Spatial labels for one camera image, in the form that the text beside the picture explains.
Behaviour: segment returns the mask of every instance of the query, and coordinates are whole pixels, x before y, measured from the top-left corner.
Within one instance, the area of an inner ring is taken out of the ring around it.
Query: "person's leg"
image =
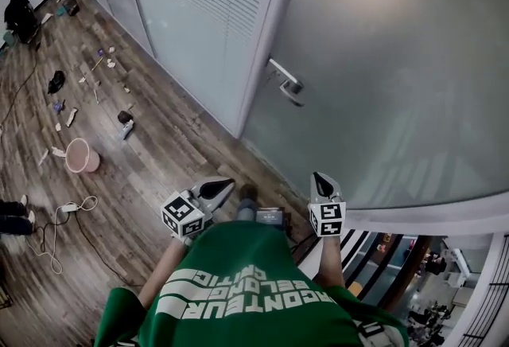
[[[28,198],[23,196],[21,201],[23,202],[0,200],[0,216],[26,215],[26,201],[28,201]]]
[[[0,216],[0,233],[2,234],[29,236],[32,232],[33,223],[31,220],[22,216]]]
[[[240,188],[240,204],[237,208],[237,214],[235,219],[242,221],[255,221],[256,210],[258,206],[256,201],[258,200],[258,189],[255,185],[243,185]]]

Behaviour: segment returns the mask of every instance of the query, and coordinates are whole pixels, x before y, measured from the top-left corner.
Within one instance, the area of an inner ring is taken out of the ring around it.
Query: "apriltag cube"
[[[338,236],[341,234],[346,213],[346,203],[310,204],[309,220],[317,236]]]
[[[205,214],[178,192],[169,196],[161,206],[161,218],[180,238],[204,229]]]

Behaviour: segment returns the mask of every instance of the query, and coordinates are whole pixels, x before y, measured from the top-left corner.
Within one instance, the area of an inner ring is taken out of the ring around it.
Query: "cable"
[[[311,234],[309,234],[308,236],[306,236],[301,242],[299,242],[298,244],[292,246],[291,248],[291,251],[292,251],[292,254],[295,253],[295,251],[297,250],[297,248],[299,248],[305,241],[307,241],[309,238],[315,236],[315,233],[312,232]]]
[[[16,103],[16,98],[17,98],[17,94],[19,94],[19,92],[21,91],[21,89],[25,86],[25,84],[27,82],[29,82],[29,79],[32,78],[32,75],[35,73],[35,69],[37,68],[37,51],[36,51],[36,54],[35,54],[35,64],[33,65],[33,69],[32,69],[32,72],[30,73],[29,76],[27,76],[25,78],[25,81],[23,81],[23,83],[20,85],[20,87],[17,89],[16,93],[14,94],[14,98],[12,100],[12,102],[10,103],[10,106],[9,106],[9,109],[7,110],[7,114],[6,116],[4,116],[3,120],[0,122],[0,137],[2,136],[3,134],[3,124],[4,122],[7,120],[7,117],[9,116],[10,112],[12,111],[13,107],[14,107],[14,104]]]
[[[84,205],[85,203],[89,200],[89,199],[93,199],[94,201],[94,205],[91,206],[89,209],[85,208]],[[41,253],[38,253],[34,248],[33,246],[30,244],[28,238],[25,237],[25,240],[26,240],[26,243],[29,245],[30,248],[32,248],[32,251],[35,252],[35,255],[37,256],[43,256],[43,255],[50,255],[51,259],[50,259],[50,262],[49,262],[49,266],[51,267],[51,270],[53,271],[53,273],[57,274],[57,275],[60,275],[62,273],[62,271],[64,270],[64,268],[62,267],[62,264],[60,263],[60,261],[55,258],[55,252],[56,252],[56,227],[58,227],[59,225],[64,225],[64,224],[67,224],[67,222],[69,221],[69,218],[71,217],[70,215],[67,216],[67,219],[61,223],[57,223],[56,222],[56,219],[58,217],[58,212],[63,208],[65,207],[66,205],[74,205],[76,207],[76,210],[75,211],[78,211],[78,210],[84,210],[84,211],[91,211],[93,210],[95,207],[97,207],[97,204],[99,203],[99,200],[96,196],[89,196],[87,198],[85,198],[83,200],[83,202],[81,203],[81,205],[78,205],[76,203],[73,203],[72,201],[69,201],[67,204],[65,205],[61,205],[60,207],[58,207],[56,210],[55,210],[55,220],[54,222],[52,223],[47,223],[45,224],[45,226],[42,228],[42,227],[38,227],[36,228],[36,230],[38,230],[39,228],[42,229],[42,241],[41,241],[41,244],[39,245],[39,248],[41,249]],[[46,235],[45,235],[45,230],[46,228],[48,227],[48,225],[52,225],[53,227],[55,227],[55,234],[53,236],[53,252],[47,252],[46,251]],[[59,266],[60,266],[60,270],[57,271],[55,269],[55,267],[53,266],[54,263],[57,263]]]
[[[81,231],[81,234],[85,237],[85,240],[87,240],[87,242],[90,244],[90,246],[92,248],[94,248],[94,251],[95,253],[97,254],[97,256],[101,259],[101,261],[104,263],[104,265],[110,270],[112,271],[115,275],[118,276],[118,278],[127,286],[129,287],[142,287],[143,285],[136,285],[135,283],[131,283],[129,281],[127,281],[122,275],[120,275],[115,269],[113,269],[110,265],[107,264],[107,262],[103,259],[103,257],[101,256],[101,254],[99,254],[99,251],[97,251],[97,248],[95,247],[95,245],[88,239],[87,235],[85,234],[84,230],[81,228],[81,224],[80,224],[80,219],[78,218],[78,213],[75,212],[74,213],[74,216],[76,217],[76,222],[78,223],[78,227],[80,228],[80,231]]]

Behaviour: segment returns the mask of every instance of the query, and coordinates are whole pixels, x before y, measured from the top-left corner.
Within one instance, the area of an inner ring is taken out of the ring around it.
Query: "door handle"
[[[288,71],[286,71],[276,60],[273,58],[269,58],[269,63],[271,63],[276,68],[276,73],[278,75],[282,75],[286,77],[279,85],[279,91],[283,93],[283,95],[288,98],[288,100],[295,105],[296,107],[304,107],[304,103],[300,101],[296,95],[302,91],[304,88],[304,84],[299,81],[297,78],[292,76]]]

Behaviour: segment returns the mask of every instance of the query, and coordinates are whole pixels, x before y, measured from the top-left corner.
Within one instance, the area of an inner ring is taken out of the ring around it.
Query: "black shoe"
[[[239,197],[241,201],[248,198],[256,202],[258,200],[258,187],[249,183],[243,185],[240,188]]]

